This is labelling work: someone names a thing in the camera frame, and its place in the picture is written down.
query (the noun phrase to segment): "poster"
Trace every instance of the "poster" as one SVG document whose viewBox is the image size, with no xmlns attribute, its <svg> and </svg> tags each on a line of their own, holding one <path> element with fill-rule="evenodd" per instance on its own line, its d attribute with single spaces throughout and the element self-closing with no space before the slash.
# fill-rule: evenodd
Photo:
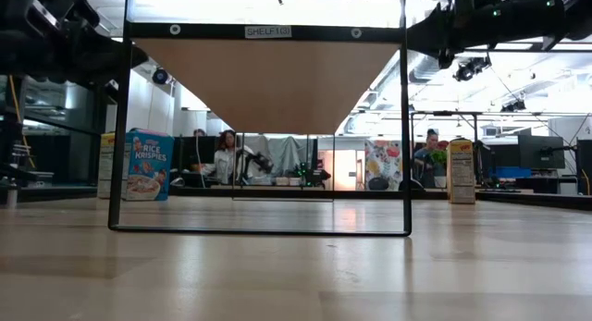
<svg viewBox="0 0 592 321">
<path fill-rule="evenodd" d="M 367 191 L 398 191 L 403 179 L 398 141 L 364 141 Z"/>
</svg>

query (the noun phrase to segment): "shelf label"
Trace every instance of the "shelf label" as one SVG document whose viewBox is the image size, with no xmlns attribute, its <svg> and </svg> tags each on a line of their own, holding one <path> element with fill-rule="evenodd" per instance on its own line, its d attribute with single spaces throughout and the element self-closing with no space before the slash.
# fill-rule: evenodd
<svg viewBox="0 0 592 321">
<path fill-rule="evenodd" d="M 244 37 L 246 39 L 274 39 L 291 38 L 291 26 L 245 26 Z"/>
</svg>

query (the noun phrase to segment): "cardboard box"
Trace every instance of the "cardboard box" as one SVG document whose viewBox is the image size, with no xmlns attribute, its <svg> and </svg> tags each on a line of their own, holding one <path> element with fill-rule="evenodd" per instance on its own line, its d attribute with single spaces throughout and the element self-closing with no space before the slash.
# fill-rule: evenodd
<svg viewBox="0 0 592 321">
<path fill-rule="evenodd" d="M 115 132 L 101 135 L 101 149 L 99 151 L 99 182 L 97 197 L 108 199 L 111 194 L 111 172 L 113 171 L 113 149 L 115 146 Z"/>
<path fill-rule="evenodd" d="M 448 145 L 448 196 L 453 204 L 475 203 L 475 163 L 473 143 L 466 139 Z"/>
<path fill-rule="evenodd" d="M 133 130 L 126 134 L 123 165 L 126 201 L 164 201 L 174 139 L 165 133 Z"/>
</svg>

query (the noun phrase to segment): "window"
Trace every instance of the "window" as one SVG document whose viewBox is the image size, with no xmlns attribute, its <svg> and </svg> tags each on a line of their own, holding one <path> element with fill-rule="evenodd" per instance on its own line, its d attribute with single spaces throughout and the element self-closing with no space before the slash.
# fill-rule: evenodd
<svg viewBox="0 0 592 321">
<path fill-rule="evenodd" d="M 8 77 L 0 75 L 0 103 L 3 103 L 6 100 L 6 90 L 8 84 Z"/>
<path fill-rule="evenodd" d="M 93 127 L 93 92 L 74 83 L 27 78 L 25 115 L 51 118 L 72 128 Z"/>
<path fill-rule="evenodd" d="M 31 147 L 35 171 L 48 185 L 94 185 L 98 136 L 25 119 L 23 133 Z"/>
</svg>

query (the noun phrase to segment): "rice krispies cereal box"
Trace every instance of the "rice krispies cereal box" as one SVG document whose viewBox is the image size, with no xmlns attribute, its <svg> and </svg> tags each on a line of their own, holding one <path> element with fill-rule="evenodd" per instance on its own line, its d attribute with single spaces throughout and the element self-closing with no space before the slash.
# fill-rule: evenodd
<svg viewBox="0 0 592 321">
<path fill-rule="evenodd" d="M 165 133 L 132 130 L 126 134 L 124 188 L 126 201 L 165 201 L 174 139 Z"/>
</svg>

